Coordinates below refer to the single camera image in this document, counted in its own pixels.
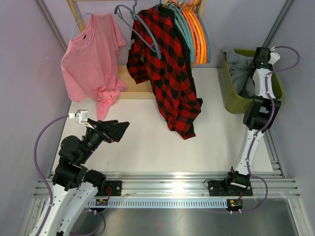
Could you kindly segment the grey button shirt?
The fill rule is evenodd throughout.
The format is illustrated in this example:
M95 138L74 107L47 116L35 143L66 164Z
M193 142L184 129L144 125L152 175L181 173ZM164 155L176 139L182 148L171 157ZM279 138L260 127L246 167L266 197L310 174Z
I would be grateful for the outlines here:
M248 69L253 57L238 54L230 47L221 49L221 52L225 55L235 92L243 98L252 98L255 95L255 87L248 75Z

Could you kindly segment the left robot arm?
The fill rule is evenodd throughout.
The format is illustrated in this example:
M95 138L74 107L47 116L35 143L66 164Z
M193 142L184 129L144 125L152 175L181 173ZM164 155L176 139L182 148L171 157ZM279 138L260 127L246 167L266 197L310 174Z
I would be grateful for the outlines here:
M88 202L106 191L106 176L88 170L85 163L103 142L119 142L130 125L128 121L90 118L78 118L77 123L86 127L86 133L81 139L68 136L62 140L52 184L45 183L49 192L48 203L31 232L32 236L70 235Z

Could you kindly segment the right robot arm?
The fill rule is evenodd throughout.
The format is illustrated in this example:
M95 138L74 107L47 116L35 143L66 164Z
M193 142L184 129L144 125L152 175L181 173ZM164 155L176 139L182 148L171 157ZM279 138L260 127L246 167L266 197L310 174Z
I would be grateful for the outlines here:
M252 161L260 140L271 127L281 107L281 101L276 98L272 85L273 64L279 58L280 55L273 50L258 47L248 68L255 94L243 117L245 136L238 163L236 167L231 167L222 181L221 189L227 196L252 196Z

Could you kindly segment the pink t-shirt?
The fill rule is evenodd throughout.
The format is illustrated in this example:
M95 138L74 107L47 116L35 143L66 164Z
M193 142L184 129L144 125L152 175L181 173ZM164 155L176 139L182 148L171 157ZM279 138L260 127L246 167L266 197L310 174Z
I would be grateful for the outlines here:
M110 13L94 14L86 29L70 40L61 61L69 99L96 101L96 117L104 120L126 83L118 75L119 47L126 40Z

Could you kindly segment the black shirt on hanger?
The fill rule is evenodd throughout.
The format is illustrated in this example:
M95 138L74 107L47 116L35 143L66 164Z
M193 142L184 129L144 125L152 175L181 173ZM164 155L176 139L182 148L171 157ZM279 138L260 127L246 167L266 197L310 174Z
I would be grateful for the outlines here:
M175 21L175 13L173 10L163 7L162 4L158 4L157 5L157 10L165 13L168 17L171 18L172 24L173 24L173 29L175 34L177 35L177 37L179 38L181 45L182 45L182 52L183 52L183 56L184 56L184 60L187 66L187 71L188 71L188 77L191 83L191 88L194 92L195 95L196 94L196 87L195 87L195 82L194 82L194 78L192 76L192 71L191 71L191 64L190 64L190 49L185 41L185 37L184 37L184 33L180 30L180 28L176 25L176 21Z

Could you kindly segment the teal empty hanger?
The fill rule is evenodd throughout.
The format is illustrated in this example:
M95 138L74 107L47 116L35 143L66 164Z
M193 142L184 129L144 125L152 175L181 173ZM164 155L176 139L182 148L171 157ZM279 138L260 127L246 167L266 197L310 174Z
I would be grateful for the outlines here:
M171 3L172 3L172 0L169 0L168 3L165 4L165 7L173 10L173 8L170 6ZM197 14L198 19L200 20L202 32L204 34L205 62L203 64L209 64L211 62L211 47L210 47L210 41L209 41L209 37L208 37L207 31L206 31L206 28L204 26L204 23L202 22L203 9L204 9L204 1L199 0L199 3L197 4L197 7L196 7L196 14Z

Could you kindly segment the yellow plastic hanger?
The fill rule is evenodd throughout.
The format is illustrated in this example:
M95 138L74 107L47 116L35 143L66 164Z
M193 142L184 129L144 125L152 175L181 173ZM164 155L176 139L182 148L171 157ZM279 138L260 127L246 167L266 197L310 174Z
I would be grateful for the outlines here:
M199 0L192 0L190 5L189 14L192 17L193 26L195 29L196 38L196 49L197 49L197 59L195 64L203 64L205 62L205 45L204 45L204 34L202 32L202 27L200 20L196 14L196 7Z

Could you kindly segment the red black plaid shirt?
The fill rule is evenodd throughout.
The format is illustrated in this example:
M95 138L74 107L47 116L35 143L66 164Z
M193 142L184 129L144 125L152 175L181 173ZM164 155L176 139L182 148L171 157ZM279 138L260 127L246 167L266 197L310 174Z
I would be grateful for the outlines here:
M157 108L169 130L183 139L195 137L193 122L201 113L201 100L188 77L182 45L171 18L153 6L138 12L134 21L127 69L137 83L150 81Z

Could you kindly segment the orange plastic hanger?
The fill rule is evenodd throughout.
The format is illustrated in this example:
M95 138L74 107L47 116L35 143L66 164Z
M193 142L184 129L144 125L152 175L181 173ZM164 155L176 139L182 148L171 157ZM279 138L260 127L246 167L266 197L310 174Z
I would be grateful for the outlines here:
M186 0L173 0L171 7L175 12L175 23L181 30L186 44L190 50L190 62L192 65L197 63L199 56L198 41L197 41L197 29L194 26L192 17L189 15Z

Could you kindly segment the green plastic basket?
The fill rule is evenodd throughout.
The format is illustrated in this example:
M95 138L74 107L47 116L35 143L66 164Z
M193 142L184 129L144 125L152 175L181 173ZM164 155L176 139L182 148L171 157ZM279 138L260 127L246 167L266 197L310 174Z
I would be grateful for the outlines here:
M254 81L247 73L255 51L226 47L221 52L219 84L223 105L232 114L243 114L255 95Z

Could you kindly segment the aluminium corner profile right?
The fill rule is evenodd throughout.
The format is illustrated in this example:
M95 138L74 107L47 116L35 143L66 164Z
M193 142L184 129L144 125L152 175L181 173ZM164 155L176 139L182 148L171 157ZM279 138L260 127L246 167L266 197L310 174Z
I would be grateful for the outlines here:
M278 13L278 16L276 17L271 29L269 30L269 33L267 34L267 37L265 38L262 44L262 47L268 48L271 45L272 40L274 39L277 32L279 31L283 21L285 20L286 16L290 12L294 3L295 3L295 0L286 0L284 2L284 5L282 6L280 12Z

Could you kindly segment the aluminium corner profile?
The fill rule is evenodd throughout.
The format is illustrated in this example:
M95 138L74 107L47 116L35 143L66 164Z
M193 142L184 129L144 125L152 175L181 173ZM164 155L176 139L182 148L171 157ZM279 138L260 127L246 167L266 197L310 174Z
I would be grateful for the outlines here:
M295 3L295 0L286 0L284 2L284 5L282 6L280 12L278 13L278 16L276 17L271 29L269 30L269 33L267 34L267 37L265 38L262 44L262 47L268 48L271 45L272 40L274 39L277 32L279 31L283 21L285 20L286 16L290 12L294 3Z
M40 11L42 12L46 22L48 23L50 29L52 30L59 45L61 46L62 50L65 52L67 49L67 44L66 44L65 40L63 39L62 34L60 33L60 31L57 27L57 24L55 23L47 5L45 4L45 2L43 0L35 0L35 2L37 3Z

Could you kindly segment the aluminium corner profile left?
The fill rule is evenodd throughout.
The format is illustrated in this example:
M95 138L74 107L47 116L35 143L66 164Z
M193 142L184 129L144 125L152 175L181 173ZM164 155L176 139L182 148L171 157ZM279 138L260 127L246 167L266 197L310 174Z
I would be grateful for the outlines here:
M57 24L55 23L47 5L45 4L45 2L43 0L35 0L35 2L37 3L40 11L42 12L46 22L48 23L50 29L52 30L59 45L61 46L62 50L65 52L67 49L67 44L66 44L65 40L63 39L62 34L60 33L60 31L57 27Z

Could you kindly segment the wooden rack frame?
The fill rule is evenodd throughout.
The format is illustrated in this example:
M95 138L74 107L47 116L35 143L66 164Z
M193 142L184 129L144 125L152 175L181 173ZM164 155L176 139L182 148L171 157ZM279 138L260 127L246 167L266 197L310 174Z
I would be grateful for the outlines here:
M120 99L153 99L154 95L149 81L137 85L130 77L126 66L119 66L119 75L122 80L127 84L128 90L122 92Z

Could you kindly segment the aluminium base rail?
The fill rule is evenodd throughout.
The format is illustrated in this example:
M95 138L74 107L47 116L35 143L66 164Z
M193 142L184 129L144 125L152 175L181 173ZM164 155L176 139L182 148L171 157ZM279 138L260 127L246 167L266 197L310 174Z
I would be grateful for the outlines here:
M122 198L208 198L207 179L221 180L225 172L160 172L160 173L105 173L107 180L122 181ZM297 183L285 178L280 170L258 173L268 185L268 198L300 198Z

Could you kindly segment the wooden clothes rail rod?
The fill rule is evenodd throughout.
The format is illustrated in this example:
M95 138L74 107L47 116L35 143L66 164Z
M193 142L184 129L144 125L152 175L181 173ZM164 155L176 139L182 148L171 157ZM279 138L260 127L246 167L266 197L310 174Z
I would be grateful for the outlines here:
M87 1L131 1L131 0L74 0L75 2L87 2Z

